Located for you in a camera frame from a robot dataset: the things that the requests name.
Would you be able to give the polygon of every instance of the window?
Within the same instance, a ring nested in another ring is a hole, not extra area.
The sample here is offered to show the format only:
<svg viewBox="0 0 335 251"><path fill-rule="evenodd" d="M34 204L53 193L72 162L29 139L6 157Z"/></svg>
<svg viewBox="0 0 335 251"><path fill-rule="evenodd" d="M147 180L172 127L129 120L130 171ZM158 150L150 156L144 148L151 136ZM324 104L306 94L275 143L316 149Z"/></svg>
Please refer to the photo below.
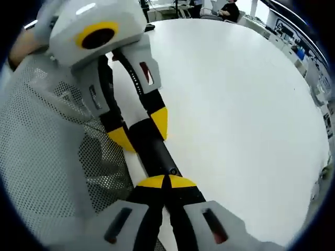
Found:
<svg viewBox="0 0 335 251"><path fill-rule="evenodd" d="M269 12L269 7L267 7L261 0L258 0L255 17L258 17L266 24Z"/></svg>
<svg viewBox="0 0 335 251"><path fill-rule="evenodd" d="M250 15L251 1L252 0L237 0L236 5L239 11L245 12L247 15Z"/></svg>

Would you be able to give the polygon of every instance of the white table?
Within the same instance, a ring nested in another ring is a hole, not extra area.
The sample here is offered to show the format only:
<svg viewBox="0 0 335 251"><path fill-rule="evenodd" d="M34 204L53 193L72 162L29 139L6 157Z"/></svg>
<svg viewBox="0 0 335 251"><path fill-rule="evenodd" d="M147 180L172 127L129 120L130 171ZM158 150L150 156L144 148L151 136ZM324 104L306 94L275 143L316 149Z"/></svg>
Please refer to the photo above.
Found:
<svg viewBox="0 0 335 251"><path fill-rule="evenodd" d="M291 61L255 31L203 19L155 22L152 55L169 110L166 147L185 177L245 221L262 241L286 245L304 222L328 159L320 110ZM146 117L130 77L113 63L128 126ZM146 176L125 152L134 184ZM159 238L176 250L166 212Z"/></svg>

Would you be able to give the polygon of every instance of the gray mesh fabric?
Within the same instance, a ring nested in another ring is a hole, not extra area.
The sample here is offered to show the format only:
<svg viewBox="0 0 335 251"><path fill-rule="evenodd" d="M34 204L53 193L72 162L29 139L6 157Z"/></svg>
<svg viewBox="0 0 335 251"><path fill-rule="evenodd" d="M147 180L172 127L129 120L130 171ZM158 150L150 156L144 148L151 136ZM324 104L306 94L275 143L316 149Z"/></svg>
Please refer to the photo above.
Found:
<svg viewBox="0 0 335 251"><path fill-rule="evenodd" d="M122 149L92 118L76 85L68 69L31 55L0 94L1 176L45 245L79 235L87 218L132 189Z"/></svg>

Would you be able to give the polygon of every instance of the white robot housing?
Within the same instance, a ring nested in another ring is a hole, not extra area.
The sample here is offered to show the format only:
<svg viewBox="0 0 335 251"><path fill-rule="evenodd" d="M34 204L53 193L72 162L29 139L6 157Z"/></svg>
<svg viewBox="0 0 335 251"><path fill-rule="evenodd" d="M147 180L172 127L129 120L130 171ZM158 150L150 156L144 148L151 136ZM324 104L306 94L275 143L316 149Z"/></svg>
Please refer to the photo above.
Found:
<svg viewBox="0 0 335 251"><path fill-rule="evenodd" d="M49 49L72 67L141 39L147 21L136 0L77 0L62 6Z"/></svg>

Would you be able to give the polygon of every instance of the person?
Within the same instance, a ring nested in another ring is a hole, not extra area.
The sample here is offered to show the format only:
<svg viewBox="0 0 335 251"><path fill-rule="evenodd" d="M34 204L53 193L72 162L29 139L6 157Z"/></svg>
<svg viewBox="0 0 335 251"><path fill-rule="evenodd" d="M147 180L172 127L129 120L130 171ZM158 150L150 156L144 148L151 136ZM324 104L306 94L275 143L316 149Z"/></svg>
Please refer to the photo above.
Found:
<svg viewBox="0 0 335 251"><path fill-rule="evenodd" d="M203 6L203 0L191 0L189 5L193 8L189 9L189 14L192 18L200 18L200 11Z"/></svg>
<svg viewBox="0 0 335 251"><path fill-rule="evenodd" d="M218 11L218 16L221 17L222 20L237 22L240 11L236 5L236 1L237 0L228 0L228 3L226 3L224 7Z"/></svg>
<svg viewBox="0 0 335 251"><path fill-rule="evenodd" d="M211 19L217 21L229 20L231 22L237 22L240 15L240 11L235 4L237 0L228 0L222 9L218 12L212 10L210 15L202 16L202 19Z"/></svg>

